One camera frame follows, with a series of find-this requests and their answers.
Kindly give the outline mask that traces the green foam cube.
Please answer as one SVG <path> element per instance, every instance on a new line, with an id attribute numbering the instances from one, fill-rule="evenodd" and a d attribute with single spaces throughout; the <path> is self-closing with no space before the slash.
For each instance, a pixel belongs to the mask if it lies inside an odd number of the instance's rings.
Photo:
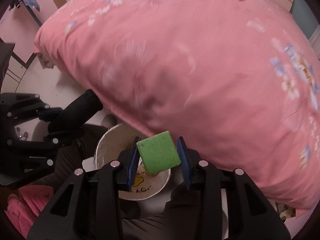
<path id="1" fill-rule="evenodd" d="M 169 131 L 159 133 L 136 143 L 146 172 L 158 174 L 181 164 Z"/>

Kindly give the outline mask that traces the black sock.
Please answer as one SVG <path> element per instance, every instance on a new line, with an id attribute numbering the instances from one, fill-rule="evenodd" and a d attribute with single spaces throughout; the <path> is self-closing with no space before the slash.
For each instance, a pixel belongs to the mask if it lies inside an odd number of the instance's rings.
<path id="1" fill-rule="evenodd" d="M 99 98 L 93 90 L 88 89 L 63 110 L 62 120 L 68 126 L 81 127 L 102 109 Z"/>

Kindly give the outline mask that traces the white trash bin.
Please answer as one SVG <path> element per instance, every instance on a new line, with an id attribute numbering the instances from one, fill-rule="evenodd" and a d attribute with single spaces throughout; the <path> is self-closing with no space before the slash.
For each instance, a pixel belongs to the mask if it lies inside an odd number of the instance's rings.
<path id="1" fill-rule="evenodd" d="M 146 136 L 122 123 L 109 129 L 100 139 L 94 156 L 97 170 L 117 160 L 119 197 L 141 201 L 160 193 L 167 185 L 171 170 L 148 174 L 143 165 L 136 143 Z"/>

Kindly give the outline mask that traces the dark trouser leg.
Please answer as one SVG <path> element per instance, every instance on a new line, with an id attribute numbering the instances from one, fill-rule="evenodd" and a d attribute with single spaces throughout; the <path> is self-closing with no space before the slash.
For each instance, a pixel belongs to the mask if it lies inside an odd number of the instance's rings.
<path id="1" fill-rule="evenodd" d="M 82 136 L 71 145 L 60 148 L 55 171 L 37 181 L 36 185 L 51 186 L 57 191 L 68 177 L 82 167 L 83 160 L 94 155 L 104 126 L 84 125 Z M 125 239 L 193 239 L 199 215 L 200 192 L 188 190 L 185 183 L 171 193 L 162 213 L 140 218 L 134 202 L 120 201 Z"/>

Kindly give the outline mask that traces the pink floral bed cover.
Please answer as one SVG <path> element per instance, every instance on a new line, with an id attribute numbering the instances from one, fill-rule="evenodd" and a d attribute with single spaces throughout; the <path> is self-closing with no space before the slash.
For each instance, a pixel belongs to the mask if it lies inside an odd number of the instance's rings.
<path id="1" fill-rule="evenodd" d="M 319 61 L 267 0 L 69 0 L 35 51 L 124 122 L 242 168 L 296 210 L 319 200 Z"/>

